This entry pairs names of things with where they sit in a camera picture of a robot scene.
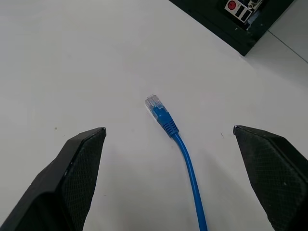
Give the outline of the black computer case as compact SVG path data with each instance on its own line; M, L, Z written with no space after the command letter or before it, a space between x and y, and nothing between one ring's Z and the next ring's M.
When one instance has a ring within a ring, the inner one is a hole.
M263 0L260 15L246 30L224 9L228 0L169 0L190 17L246 56L295 0Z

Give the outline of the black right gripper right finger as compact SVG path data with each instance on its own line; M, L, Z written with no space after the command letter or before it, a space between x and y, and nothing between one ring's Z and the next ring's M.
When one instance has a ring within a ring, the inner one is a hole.
M308 231L308 160L284 137L236 125L246 172L275 231Z

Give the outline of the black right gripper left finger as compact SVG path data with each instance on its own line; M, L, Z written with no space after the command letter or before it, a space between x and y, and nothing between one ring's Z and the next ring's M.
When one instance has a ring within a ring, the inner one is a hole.
M105 128L95 128L70 138L37 174L0 231L83 231L105 137Z

